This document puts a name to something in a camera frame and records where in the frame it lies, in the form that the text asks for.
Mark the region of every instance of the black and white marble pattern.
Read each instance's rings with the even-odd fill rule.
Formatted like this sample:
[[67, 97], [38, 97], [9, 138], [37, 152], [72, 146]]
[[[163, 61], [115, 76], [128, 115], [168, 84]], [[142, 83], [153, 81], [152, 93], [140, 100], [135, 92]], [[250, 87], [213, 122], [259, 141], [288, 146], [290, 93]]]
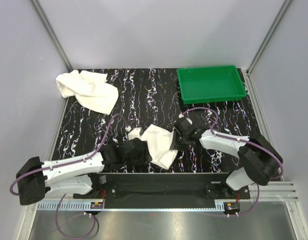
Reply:
[[[111, 113], [123, 114], [132, 128], [144, 130], [155, 124], [172, 131], [173, 122], [179, 114], [192, 105], [184, 105], [181, 99], [175, 68], [159, 69], [87, 69], [107, 73], [108, 83], [118, 88], [119, 97]], [[219, 121], [215, 129], [233, 135], [259, 133], [259, 127], [250, 97], [240, 101], [195, 104], [216, 110]], [[101, 142], [106, 125], [111, 118], [81, 106], [70, 97], [65, 110], [53, 160], [71, 158], [94, 150]], [[210, 126], [215, 117], [211, 112], [197, 110], [189, 113], [196, 126]], [[123, 120], [117, 118], [111, 126], [106, 144], [124, 143], [127, 134]], [[169, 170], [149, 164], [147, 166], [124, 166], [119, 173], [211, 173], [230, 172], [237, 169], [239, 160], [215, 150], [190, 148], [180, 151]]]

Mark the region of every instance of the gray floor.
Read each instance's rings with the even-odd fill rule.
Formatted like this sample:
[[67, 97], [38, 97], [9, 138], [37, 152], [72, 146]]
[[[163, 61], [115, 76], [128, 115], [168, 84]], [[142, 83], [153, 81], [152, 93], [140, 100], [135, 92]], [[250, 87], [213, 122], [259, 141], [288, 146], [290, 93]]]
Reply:
[[[242, 203], [244, 209], [250, 203]], [[60, 212], [59, 224], [77, 212]], [[101, 212], [97, 215], [99, 231], [94, 240], [295, 240], [287, 208], [282, 202], [261, 202], [255, 210], [242, 217], [217, 217], [209, 212]], [[38, 211], [31, 240], [65, 239], [56, 230], [55, 212]], [[86, 216], [62, 227], [72, 236], [84, 235], [93, 221]]]

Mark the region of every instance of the gray wall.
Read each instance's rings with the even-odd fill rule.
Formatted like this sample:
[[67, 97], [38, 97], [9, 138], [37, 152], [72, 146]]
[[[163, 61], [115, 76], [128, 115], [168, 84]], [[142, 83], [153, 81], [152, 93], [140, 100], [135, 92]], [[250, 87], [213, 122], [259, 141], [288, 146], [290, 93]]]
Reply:
[[9, 193], [16, 172], [45, 160], [64, 100], [66, 72], [28, 0], [0, 0], [0, 240], [15, 240], [24, 207]]
[[293, 2], [252, 80], [308, 224], [308, 0]]
[[74, 68], [247, 68], [284, 0], [40, 0]]

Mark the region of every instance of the white cloth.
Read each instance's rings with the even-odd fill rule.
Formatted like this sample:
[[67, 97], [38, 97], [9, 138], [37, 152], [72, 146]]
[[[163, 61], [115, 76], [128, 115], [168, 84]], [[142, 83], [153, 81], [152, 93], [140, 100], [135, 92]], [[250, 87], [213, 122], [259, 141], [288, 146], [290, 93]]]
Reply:
[[57, 76], [57, 88], [63, 98], [75, 96], [84, 107], [109, 115], [119, 98], [116, 87], [106, 83], [107, 74], [74, 70]]
[[168, 170], [178, 154], [177, 150], [170, 150], [173, 133], [151, 124], [140, 139], [147, 141], [148, 151], [152, 157], [151, 163]]

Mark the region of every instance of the green tray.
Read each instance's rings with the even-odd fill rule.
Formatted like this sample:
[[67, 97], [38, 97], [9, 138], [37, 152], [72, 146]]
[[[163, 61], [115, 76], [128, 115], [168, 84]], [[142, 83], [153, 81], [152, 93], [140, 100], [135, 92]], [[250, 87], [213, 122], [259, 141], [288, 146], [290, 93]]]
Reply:
[[184, 104], [238, 101], [247, 93], [234, 65], [177, 70]]

